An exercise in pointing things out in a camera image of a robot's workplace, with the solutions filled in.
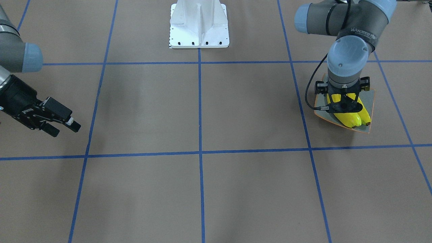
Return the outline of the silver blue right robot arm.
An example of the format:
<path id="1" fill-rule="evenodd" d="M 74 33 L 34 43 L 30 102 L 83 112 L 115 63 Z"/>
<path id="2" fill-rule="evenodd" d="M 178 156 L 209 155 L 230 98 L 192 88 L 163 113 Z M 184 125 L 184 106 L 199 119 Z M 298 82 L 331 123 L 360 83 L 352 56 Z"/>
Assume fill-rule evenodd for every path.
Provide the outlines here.
<path id="1" fill-rule="evenodd" d="M 36 44 L 25 43 L 18 29 L 0 9 L 0 106 L 1 111 L 31 130 L 41 130 L 57 137 L 59 123 L 73 132 L 81 125 L 72 117 L 71 109 L 52 97 L 37 98 L 37 91 L 16 76 L 16 73 L 42 69 L 43 55 Z"/>

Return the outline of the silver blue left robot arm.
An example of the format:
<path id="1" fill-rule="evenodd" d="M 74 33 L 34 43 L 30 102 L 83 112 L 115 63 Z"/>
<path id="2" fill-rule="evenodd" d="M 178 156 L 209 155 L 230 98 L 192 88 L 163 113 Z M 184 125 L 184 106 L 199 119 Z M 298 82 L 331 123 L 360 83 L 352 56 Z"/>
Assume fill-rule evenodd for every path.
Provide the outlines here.
<path id="1" fill-rule="evenodd" d="M 327 54 L 328 82 L 351 88 L 395 12 L 395 0 L 323 0 L 299 6 L 295 28 L 306 34 L 336 37 Z"/>

